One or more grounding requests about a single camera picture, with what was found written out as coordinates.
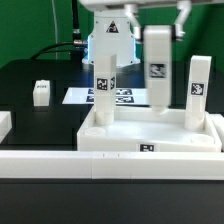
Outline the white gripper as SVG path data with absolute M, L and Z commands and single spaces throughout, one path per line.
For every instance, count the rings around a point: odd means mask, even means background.
M 183 26 L 191 12 L 192 5 L 224 4 L 224 0 L 79 0 L 88 10 L 125 10 L 125 15 L 133 27 L 133 36 L 142 43 L 142 26 L 137 16 L 138 8 L 158 8 L 177 6 L 179 14 L 174 22 L 172 37 L 181 41 L 185 35 Z

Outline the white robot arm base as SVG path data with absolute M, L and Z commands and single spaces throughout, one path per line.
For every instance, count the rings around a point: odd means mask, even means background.
M 116 54 L 118 67 L 140 63 L 130 22 L 123 10 L 95 12 L 94 27 L 87 41 L 83 64 L 93 65 L 95 58 L 104 54 Z

